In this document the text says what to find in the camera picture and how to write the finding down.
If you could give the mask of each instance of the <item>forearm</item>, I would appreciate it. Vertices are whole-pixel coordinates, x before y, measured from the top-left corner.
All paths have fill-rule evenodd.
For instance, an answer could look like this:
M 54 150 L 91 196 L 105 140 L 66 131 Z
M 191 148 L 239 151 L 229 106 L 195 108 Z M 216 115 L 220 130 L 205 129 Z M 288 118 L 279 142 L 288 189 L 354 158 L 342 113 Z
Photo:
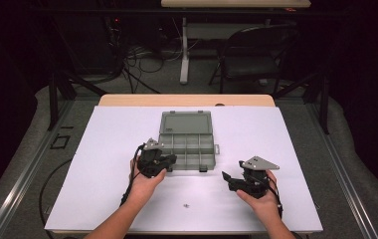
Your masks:
M 136 215 L 142 209 L 142 206 L 132 203 L 124 203 L 115 210 L 105 221 L 101 223 L 86 239 L 92 238 L 123 238 L 130 228 Z
M 264 223 L 271 239 L 294 239 L 294 236 L 280 218 L 273 218 Z

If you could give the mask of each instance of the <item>gray carpet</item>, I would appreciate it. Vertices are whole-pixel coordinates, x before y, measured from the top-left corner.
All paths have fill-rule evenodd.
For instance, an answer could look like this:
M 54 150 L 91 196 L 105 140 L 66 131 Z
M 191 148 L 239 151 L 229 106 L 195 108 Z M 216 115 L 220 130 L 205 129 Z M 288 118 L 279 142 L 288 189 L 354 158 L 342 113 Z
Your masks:
M 135 68 L 131 71 L 137 76 L 142 73 L 140 78 L 150 87 L 163 94 L 217 94 L 218 84 L 212 86 L 207 84 L 216 66 L 216 61 L 214 58 L 208 57 L 208 54 L 205 54 L 205 51 L 193 52 L 189 84 L 186 86 L 181 86 L 178 81 L 180 77 L 179 61 L 165 62 L 161 70 L 156 73 L 142 73 Z M 158 60 L 146 59 L 143 60 L 141 66 L 143 70 L 148 71 L 155 70 L 160 64 Z M 110 93 L 130 93 L 129 83 L 123 76 L 111 82 L 99 84 L 99 86 Z M 258 83 L 247 82 L 229 84 L 226 86 L 225 92 L 229 94 L 267 94 L 272 87 L 272 82 L 269 82 L 266 87 L 260 86 Z M 36 168 L 36 173 L 26 188 L 25 195 L 12 213 L 13 216 L 8 218 L 4 224 L 5 227 L 0 231 L 0 238 L 48 238 L 39 217 L 38 198 L 40 191 L 49 174 L 58 165 L 73 158 L 98 100 L 93 93 L 81 86 L 76 86 L 76 90 L 79 96 L 73 102 L 61 126 L 55 132 L 55 134 L 58 133 L 58 136 L 69 136 L 68 145 L 65 148 L 47 149 L 45 151 L 41 164 Z M 151 93 L 142 85 L 138 85 L 136 91 L 139 94 Z M 334 173 L 331 152 L 322 137 L 320 128 L 316 126 L 314 106 L 304 105 L 301 102 L 299 96 L 302 92 L 303 89 L 294 91 L 287 98 L 278 100 L 277 106 L 282 110 L 312 198 L 319 207 L 317 212 L 323 225 L 323 232 L 311 234 L 309 238 L 364 238 Z M 46 134 L 50 119 L 47 89 L 42 89 L 37 94 L 37 98 L 39 108 L 33 123 L 0 180 L 0 208 L 26 165 L 34 159 L 35 152 L 38 151 Z M 361 202 L 363 202 L 370 221 L 378 233 L 378 180 L 367 170 L 354 152 L 354 142 L 343 117 L 342 109 L 334 101 L 330 101 L 328 119 L 331 135 L 326 138 L 333 142 L 348 176 Z M 61 139 L 59 139 L 54 147 L 61 144 Z M 43 195 L 43 210 L 54 204 L 68 167 L 69 165 L 66 164 L 51 177 Z M 66 237 L 66 235 L 53 236 L 54 238 Z M 253 238 L 267 238 L 267 236 L 255 235 Z

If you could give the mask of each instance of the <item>wire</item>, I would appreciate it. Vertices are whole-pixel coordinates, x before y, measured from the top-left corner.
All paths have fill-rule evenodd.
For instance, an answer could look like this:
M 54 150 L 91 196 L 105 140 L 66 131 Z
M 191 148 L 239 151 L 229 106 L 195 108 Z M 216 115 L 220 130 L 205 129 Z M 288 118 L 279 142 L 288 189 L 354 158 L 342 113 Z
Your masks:
M 67 161 L 64 161 L 63 163 L 61 163 L 59 166 L 57 166 L 50 174 L 49 176 L 47 177 L 46 181 L 44 182 L 43 186 L 41 187 L 41 190 L 40 190 L 40 195 L 38 197 L 38 209 L 39 209 L 39 212 L 40 212 L 40 219 L 41 219 L 41 222 L 43 223 L 43 226 L 46 225 L 46 219 L 44 218 L 44 213 L 43 213 L 43 194 L 44 194 L 44 190 L 46 189 L 46 186 L 47 186 L 47 183 L 50 181 L 50 179 L 52 178 L 52 176 L 61 168 L 63 167 L 64 165 L 66 165 L 67 163 L 71 162 L 72 160 L 69 159 Z M 54 239 L 54 237 L 52 236 L 52 234 L 47 231 L 47 230 L 44 230 L 47 234 L 47 236 L 50 238 L 50 239 Z
M 137 175 L 139 175 L 139 173 L 136 174 L 136 176 L 134 175 L 134 173 L 135 173 L 135 167 L 136 167 L 136 162 L 137 162 L 137 154 L 141 150 L 143 150 L 144 147 L 145 147 L 145 143 L 142 144 L 142 145 L 140 145 L 136 149 L 135 155 L 133 156 L 132 167 L 131 167 L 130 175 L 129 175 L 129 184 L 127 185 L 126 191 L 124 192 L 123 196 L 121 197 L 120 206 L 123 205 L 124 202 L 126 202 L 127 197 L 129 196 L 130 190 L 132 189 L 133 180 L 136 178 Z

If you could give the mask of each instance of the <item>white tabletop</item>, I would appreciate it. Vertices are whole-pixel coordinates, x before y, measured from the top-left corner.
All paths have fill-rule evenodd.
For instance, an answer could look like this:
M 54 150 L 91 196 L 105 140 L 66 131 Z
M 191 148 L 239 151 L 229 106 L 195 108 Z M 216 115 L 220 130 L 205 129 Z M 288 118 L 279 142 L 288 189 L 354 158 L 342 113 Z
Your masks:
M 161 0 L 163 7 L 183 8 L 308 8 L 308 0 Z
M 322 230 L 280 109 L 271 107 L 95 107 L 45 228 L 94 230 L 118 207 L 136 148 L 150 137 L 158 138 L 161 114 L 199 110 L 211 112 L 214 142 L 220 146 L 215 169 L 168 172 L 130 233 L 264 232 L 251 208 L 222 177 L 225 171 L 242 178 L 238 161 L 254 155 L 281 168 L 275 175 L 287 227 Z

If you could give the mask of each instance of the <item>human hand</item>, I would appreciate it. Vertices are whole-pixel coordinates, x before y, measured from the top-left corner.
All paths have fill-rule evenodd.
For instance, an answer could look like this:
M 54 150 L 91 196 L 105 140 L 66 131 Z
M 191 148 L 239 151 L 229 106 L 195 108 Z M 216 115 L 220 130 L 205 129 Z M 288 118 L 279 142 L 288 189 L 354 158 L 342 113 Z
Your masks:
M 149 198 L 151 198 L 156 186 L 164 179 L 167 170 L 163 169 L 157 176 L 147 178 L 139 172 L 136 165 L 133 165 L 134 163 L 137 164 L 138 160 L 139 157 L 137 160 L 130 161 L 130 170 L 133 170 L 134 178 L 126 202 L 131 202 L 132 205 L 142 208 L 146 202 L 148 202 Z
M 270 187 L 276 191 L 276 177 L 270 170 L 267 170 L 267 176 L 271 179 Z M 236 193 L 242 200 L 252 207 L 257 217 L 266 227 L 273 221 L 280 220 L 277 199 L 270 190 L 268 190 L 263 197 L 258 199 L 243 190 L 237 190 Z

